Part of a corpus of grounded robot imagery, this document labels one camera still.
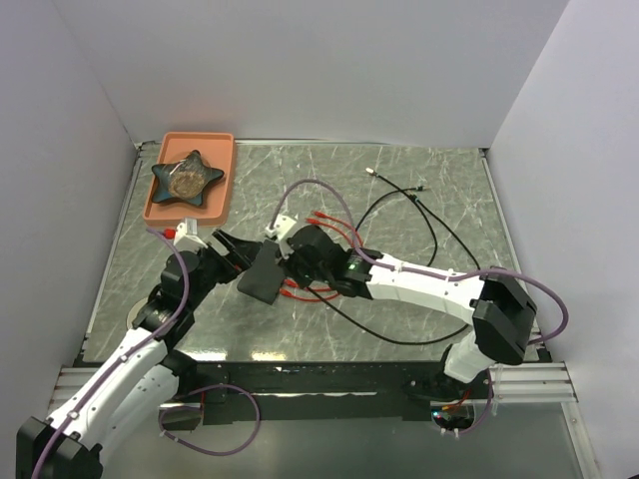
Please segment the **black network switch box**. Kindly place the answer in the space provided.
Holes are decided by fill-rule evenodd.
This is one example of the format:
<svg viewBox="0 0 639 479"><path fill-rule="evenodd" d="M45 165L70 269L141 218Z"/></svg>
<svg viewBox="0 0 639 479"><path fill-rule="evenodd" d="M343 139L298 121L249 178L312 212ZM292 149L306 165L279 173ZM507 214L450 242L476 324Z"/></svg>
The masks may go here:
<svg viewBox="0 0 639 479"><path fill-rule="evenodd" d="M279 265L279 252L277 243L265 240L252 265L242 274L237 284L238 292L273 305L285 280Z"/></svg>

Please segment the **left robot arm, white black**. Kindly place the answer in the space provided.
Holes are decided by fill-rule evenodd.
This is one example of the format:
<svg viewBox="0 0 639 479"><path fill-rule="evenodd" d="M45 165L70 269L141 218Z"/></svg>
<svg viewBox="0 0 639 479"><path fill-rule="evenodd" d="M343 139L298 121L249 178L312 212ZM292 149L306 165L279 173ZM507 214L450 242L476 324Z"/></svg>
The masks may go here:
<svg viewBox="0 0 639 479"><path fill-rule="evenodd" d="M218 284L247 271L259 241L213 234L219 248L195 239L154 233L170 250L158 284L131 329L93 376L44 420L31 417L16 438L19 478L98 478L109 446L162 403L190 399L198 388L198 362L177 350L195 311Z"/></svg>

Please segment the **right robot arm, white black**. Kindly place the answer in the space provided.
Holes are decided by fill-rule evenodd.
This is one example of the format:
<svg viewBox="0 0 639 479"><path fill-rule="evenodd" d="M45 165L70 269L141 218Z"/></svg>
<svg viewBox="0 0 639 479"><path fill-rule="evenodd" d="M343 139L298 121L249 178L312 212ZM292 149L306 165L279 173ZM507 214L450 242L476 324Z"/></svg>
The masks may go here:
<svg viewBox="0 0 639 479"><path fill-rule="evenodd" d="M536 306L510 271L478 274L402 261L355 244L345 249L319 226L289 217L275 221L271 236L280 264L299 286L328 285L342 296L394 300L463 321L468 333L443 354L436 385L455 398L494 364L523 362Z"/></svg>

